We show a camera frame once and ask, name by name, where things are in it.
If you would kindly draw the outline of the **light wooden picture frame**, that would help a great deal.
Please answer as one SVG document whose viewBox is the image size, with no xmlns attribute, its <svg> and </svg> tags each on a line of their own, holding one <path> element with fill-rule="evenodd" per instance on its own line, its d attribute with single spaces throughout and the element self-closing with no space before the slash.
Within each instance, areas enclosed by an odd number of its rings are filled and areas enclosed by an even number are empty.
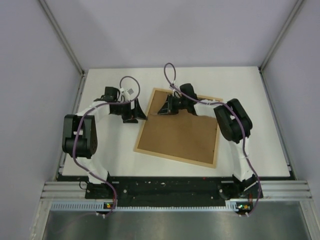
<svg viewBox="0 0 320 240">
<path fill-rule="evenodd" d="M 146 114 L 156 113 L 165 103 L 170 90 L 152 90 Z M 142 124 L 134 151 L 172 161 L 216 168 L 220 128 L 217 120 L 195 116 L 181 110 L 176 115 L 158 115 Z"/>
</svg>

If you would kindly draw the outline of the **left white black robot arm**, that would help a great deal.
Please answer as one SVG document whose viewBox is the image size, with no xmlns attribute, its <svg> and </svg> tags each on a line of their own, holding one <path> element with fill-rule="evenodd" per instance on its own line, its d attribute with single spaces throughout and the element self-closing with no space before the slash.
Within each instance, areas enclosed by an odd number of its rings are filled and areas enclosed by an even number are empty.
<svg viewBox="0 0 320 240">
<path fill-rule="evenodd" d="M 124 124 L 136 124 L 139 120 L 147 120 L 139 103 L 141 88 L 137 95 L 131 98 L 132 89 L 107 86 L 104 94 L 95 99 L 83 111 L 67 114 L 63 120 L 62 150 L 73 158 L 74 163 L 85 170 L 96 186 L 96 192 L 102 198 L 116 194 L 116 190 L 107 181 L 108 173 L 100 173 L 100 166 L 93 164 L 92 157 L 98 149 L 97 123 L 109 115 L 120 116 Z"/>
</svg>

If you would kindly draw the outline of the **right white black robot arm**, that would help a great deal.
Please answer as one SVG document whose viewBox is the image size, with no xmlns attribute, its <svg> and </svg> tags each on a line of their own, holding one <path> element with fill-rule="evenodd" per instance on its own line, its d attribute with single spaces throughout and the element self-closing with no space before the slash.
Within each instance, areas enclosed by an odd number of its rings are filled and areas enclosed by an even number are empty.
<svg viewBox="0 0 320 240">
<path fill-rule="evenodd" d="M 240 101 L 236 98 L 226 103 L 200 100 L 190 83 L 183 84 L 180 88 L 171 83 L 170 87 L 173 92 L 167 96 L 158 115 L 176 115 L 180 110 L 187 110 L 194 116 L 215 118 L 222 136 L 229 143 L 233 160 L 233 184 L 229 189 L 219 185 L 220 197 L 225 200 L 231 199 L 234 195 L 245 198 L 251 193 L 252 188 L 257 187 L 256 198 L 259 199 L 262 195 L 260 178 L 249 160 L 246 149 L 253 123 Z"/>
</svg>

